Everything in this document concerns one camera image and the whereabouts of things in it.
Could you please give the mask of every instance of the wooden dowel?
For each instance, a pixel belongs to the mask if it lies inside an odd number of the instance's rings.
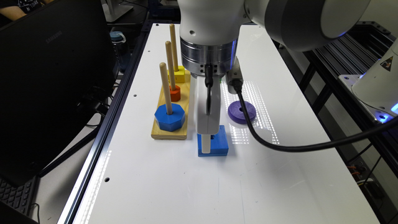
[[[174,71],[178,72],[177,42],[175,41],[174,24],[170,24],[170,38],[172,40],[172,53],[173,53]]]
[[[169,81],[167,80],[167,67],[164,62],[160,63],[160,75],[162,76],[164,100],[166,101],[167,115],[173,114],[172,99],[170,96]]]
[[[167,54],[167,66],[169,68],[170,86],[172,91],[175,90],[175,78],[173,69],[173,57],[172,57],[172,43],[166,41],[166,54]]]

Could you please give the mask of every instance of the workbench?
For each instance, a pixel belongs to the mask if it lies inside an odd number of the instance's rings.
[[[220,123],[227,156],[198,157],[194,78],[187,139],[152,139],[169,25],[146,24],[143,32],[145,44],[58,223],[379,223],[336,149],[273,151],[234,123],[227,109],[238,98],[224,79]],[[237,56],[260,136],[284,146],[329,141],[263,28],[242,26]]]

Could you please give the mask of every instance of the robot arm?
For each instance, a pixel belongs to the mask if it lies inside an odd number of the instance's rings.
[[[203,153],[220,125],[220,82],[236,61],[239,29],[253,21],[292,50],[321,47],[347,32],[370,0],[178,0],[183,66],[197,78],[195,121]],[[209,74],[206,67],[213,68]],[[208,80],[213,79],[209,87]]]

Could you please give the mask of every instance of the computer monitor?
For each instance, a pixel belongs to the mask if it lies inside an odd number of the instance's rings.
[[[56,0],[0,28],[0,178],[18,186],[84,128],[112,92],[100,0]]]

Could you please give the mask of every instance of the purple ring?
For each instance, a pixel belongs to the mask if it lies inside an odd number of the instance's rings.
[[[256,109],[255,107],[249,103],[244,102],[246,105],[246,109],[248,110],[250,121],[253,121],[256,117]],[[246,120],[244,119],[244,114],[241,108],[241,103],[239,101],[235,101],[230,104],[228,107],[228,116],[238,124],[246,124]]]

